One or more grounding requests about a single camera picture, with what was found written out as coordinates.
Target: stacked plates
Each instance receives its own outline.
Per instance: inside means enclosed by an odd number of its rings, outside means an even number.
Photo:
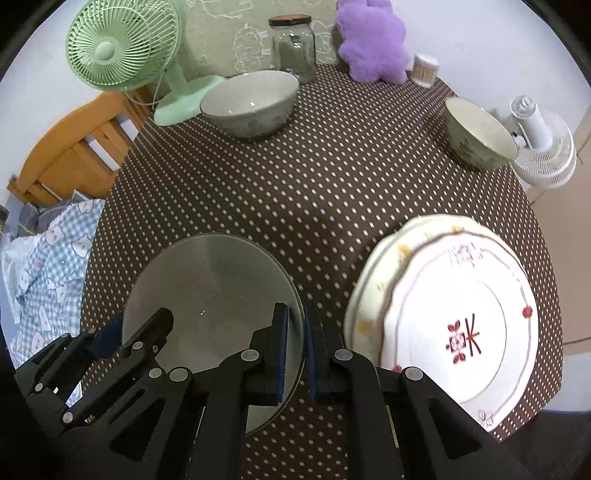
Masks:
[[[520,401],[538,348],[519,259],[489,229],[450,215],[413,219],[376,246],[344,330],[375,365],[421,368],[487,431]]]

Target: purple plush toy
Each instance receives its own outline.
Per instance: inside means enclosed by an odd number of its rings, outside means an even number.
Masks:
[[[406,82],[406,28],[389,0],[339,0],[335,24],[344,40],[339,55],[353,80]]]

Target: green fan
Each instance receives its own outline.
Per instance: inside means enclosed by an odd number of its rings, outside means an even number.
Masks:
[[[157,125],[183,122],[201,113],[203,96],[223,77],[188,82],[176,62],[184,18],[171,0],[90,0],[66,41],[74,73],[99,90],[134,90],[163,73],[171,92],[154,112]]]

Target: wooden chair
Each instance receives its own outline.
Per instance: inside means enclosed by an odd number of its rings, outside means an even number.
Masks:
[[[151,100],[147,89],[136,90],[130,96],[144,103]],[[115,120],[121,114],[139,130],[150,109],[131,102],[123,93],[101,93],[60,120],[39,140],[21,174],[9,182],[8,190],[20,201],[36,205],[53,205],[70,198],[76,189],[106,198],[117,171],[98,157],[85,137],[94,137],[113,160],[123,165],[131,140]]]

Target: brown tablecloth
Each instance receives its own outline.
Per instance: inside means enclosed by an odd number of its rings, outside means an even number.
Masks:
[[[429,89],[353,82],[319,68],[301,87],[288,126],[260,142],[235,140],[203,118],[148,122],[117,176],[99,222],[82,300],[82,328],[124,309],[142,269],[190,235],[227,232],[269,250],[304,300],[340,325],[375,244],[409,218],[467,215],[521,259],[535,294],[540,342],[522,401],[493,435],[504,439],[558,391],[562,333],[550,257],[525,194],[507,166],[477,173],[451,160],[440,80]],[[95,365],[84,385],[111,361]],[[246,478],[346,478],[337,407],[311,406],[304,382],[280,417],[246,440]]]

